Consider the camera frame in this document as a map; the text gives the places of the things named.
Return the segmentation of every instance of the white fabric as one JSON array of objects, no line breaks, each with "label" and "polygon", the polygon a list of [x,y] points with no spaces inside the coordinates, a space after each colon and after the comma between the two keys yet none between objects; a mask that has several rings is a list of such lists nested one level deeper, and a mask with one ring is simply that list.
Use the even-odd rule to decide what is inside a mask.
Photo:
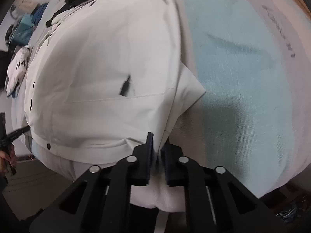
[{"label": "white fabric", "polygon": [[[75,181],[80,177],[92,164],[85,164],[76,161],[67,160],[55,156],[50,153],[46,148],[43,148],[34,140],[31,146],[32,154],[40,160],[47,168],[59,173],[60,175],[66,177],[68,180]],[[113,166],[115,163],[110,164],[98,164],[101,168],[106,168]]]},{"label": "white fabric", "polygon": [[107,164],[151,131],[156,158],[176,119],[205,92],[180,62],[173,0],[97,0],[54,26],[27,76],[35,141],[69,160]]},{"label": "white fabric", "polygon": [[32,46],[24,46],[18,50],[15,57],[7,68],[7,81],[6,89],[7,96],[10,96],[14,90],[15,95],[18,95],[18,91],[21,87],[21,83],[25,77],[28,67],[28,59],[32,51]]},{"label": "white fabric", "polygon": [[[41,39],[46,35],[46,33],[49,31],[48,28],[46,28],[46,21],[48,21],[52,15],[55,13],[55,11],[57,11],[58,9],[60,9],[63,4],[64,4],[65,0],[51,0],[48,3],[48,6],[46,7],[42,18],[36,28],[36,30],[34,31],[34,33],[32,34],[30,40],[29,40],[29,45],[33,46],[32,49],[32,53],[31,56],[29,58],[29,63],[31,63],[33,57],[35,56],[35,50],[37,49],[37,46],[39,45],[39,43],[41,42]],[[16,130],[20,127],[24,127],[27,126],[28,123],[26,121],[26,117],[25,117],[25,111],[24,111],[24,97],[25,97],[25,88],[26,88],[26,78],[27,78],[27,72],[26,71],[26,75],[25,78],[23,80],[23,82],[21,83],[21,87],[18,93],[18,97],[16,98],[12,98],[12,127],[13,130]],[[18,138],[23,144],[26,145],[26,147],[30,150],[31,149],[31,145],[29,144],[29,137],[27,137],[27,135],[21,135]]]},{"label": "white fabric", "polygon": [[[185,5],[183,0],[175,0],[175,4],[178,9],[182,36],[181,60],[193,74],[197,75]],[[198,100],[178,118],[170,133],[169,140],[170,143],[180,146],[185,156],[194,159],[201,166],[207,167],[202,112],[202,101]],[[147,208],[158,207],[167,212],[185,211],[184,187],[166,185],[163,167],[160,168],[160,173],[157,176],[152,176],[148,186],[132,186],[132,192],[135,194],[131,196],[132,204]]]}]

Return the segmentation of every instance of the person's hand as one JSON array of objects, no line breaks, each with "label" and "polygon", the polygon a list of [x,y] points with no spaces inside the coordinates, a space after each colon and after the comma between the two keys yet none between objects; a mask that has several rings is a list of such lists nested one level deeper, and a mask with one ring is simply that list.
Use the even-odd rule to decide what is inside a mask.
[{"label": "person's hand", "polygon": [[7,173],[7,165],[5,161],[9,161],[12,167],[16,167],[16,155],[14,145],[9,146],[10,155],[7,155],[4,151],[0,151],[0,175],[4,176]]}]

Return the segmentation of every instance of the finger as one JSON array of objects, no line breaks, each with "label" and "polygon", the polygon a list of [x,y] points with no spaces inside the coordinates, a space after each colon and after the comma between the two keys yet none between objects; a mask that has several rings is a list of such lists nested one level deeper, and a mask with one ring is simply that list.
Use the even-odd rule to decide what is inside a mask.
[{"label": "finger", "polygon": [[14,151],[10,151],[10,158],[12,159],[13,157],[16,157],[16,154]]},{"label": "finger", "polygon": [[17,164],[17,161],[16,161],[17,157],[16,155],[14,154],[12,157],[11,157],[11,161],[10,161],[10,164],[12,167],[16,167],[16,164]]},{"label": "finger", "polygon": [[4,158],[7,161],[11,161],[10,156],[7,155],[4,151],[0,151],[0,158]]},{"label": "finger", "polygon": [[14,147],[14,145],[13,144],[10,144],[10,152],[14,152],[14,154],[15,154],[15,147]]}]

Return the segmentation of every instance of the floor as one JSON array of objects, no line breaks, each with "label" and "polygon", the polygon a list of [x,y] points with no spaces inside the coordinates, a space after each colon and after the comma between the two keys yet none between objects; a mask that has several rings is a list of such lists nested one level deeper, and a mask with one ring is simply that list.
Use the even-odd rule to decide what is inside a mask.
[{"label": "floor", "polygon": [[45,209],[72,184],[39,160],[18,163],[16,171],[15,176],[8,177],[9,185],[3,195],[18,219]]}]

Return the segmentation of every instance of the bed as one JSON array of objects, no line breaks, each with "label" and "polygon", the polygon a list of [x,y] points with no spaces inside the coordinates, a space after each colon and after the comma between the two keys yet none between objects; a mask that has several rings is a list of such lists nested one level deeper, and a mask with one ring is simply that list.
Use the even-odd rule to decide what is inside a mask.
[{"label": "bed", "polygon": [[[51,0],[46,7],[29,42],[34,45],[31,60],[49,30],[45,22],[63,3]],[[181,59],[206,94],[180,116],[170,142],[203,166],[226,167],[261,197],[311,163],[311,57],[306,51],[311,47],[310,19],[293,0],[176,3],[183,36]],[[26,79],[12,102],[13,128],[27,124],[25,84]],[[36,158],[69,179],[89,167],[54,157],[28,135],[21,139]],[[165,211],[184,209],[176,201],[181,190],[163,187],[157,195],[158,200],[148,205],[134,203]]]}]

